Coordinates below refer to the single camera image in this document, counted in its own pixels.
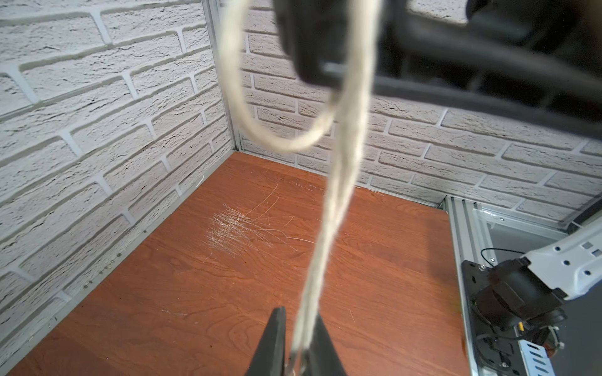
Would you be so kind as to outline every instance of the rope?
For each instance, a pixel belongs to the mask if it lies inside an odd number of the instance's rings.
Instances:
[[[348,1],[348,73],[343,79],[341,92],[332,92],[311,129],[291,140],[276,136],[255,121],[244,100],[239,69],[242,27],[249,0],[232,1],[223,20],[220,83],[237,126],[249,139],[274,152],[298,152],[315,144],[331,128],[335,115],[340,121],[335,133],[320,231],[307,270],[294,326],[290,361],[285,372],[287,375],[296,366],[298,353],[307,350],[311,344],[328,256],[358,178],[367,133],[381,2],[382,0]]]

